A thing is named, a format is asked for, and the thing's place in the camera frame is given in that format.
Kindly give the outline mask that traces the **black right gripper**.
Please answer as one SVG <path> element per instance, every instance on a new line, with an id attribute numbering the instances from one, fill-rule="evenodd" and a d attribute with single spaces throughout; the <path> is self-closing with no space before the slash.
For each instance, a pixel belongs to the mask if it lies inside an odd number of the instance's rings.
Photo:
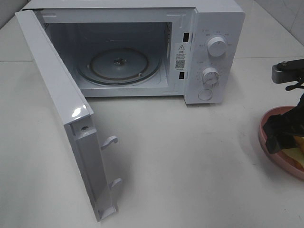
<path id="1" fill-rule="evenodd" d="M 304 88 L 303 59 L 285 62 L 285 71 L 292 78 L 291 82 L 297 82 L 287 86 L 286 91 Z M 270 154 L 298 147 L 294 136 L 304 136 L 304 95 L 297 106 L 288 112 L 271 115 L 263 125 L 263 130 L 266 133 L 266 148 Z"/>

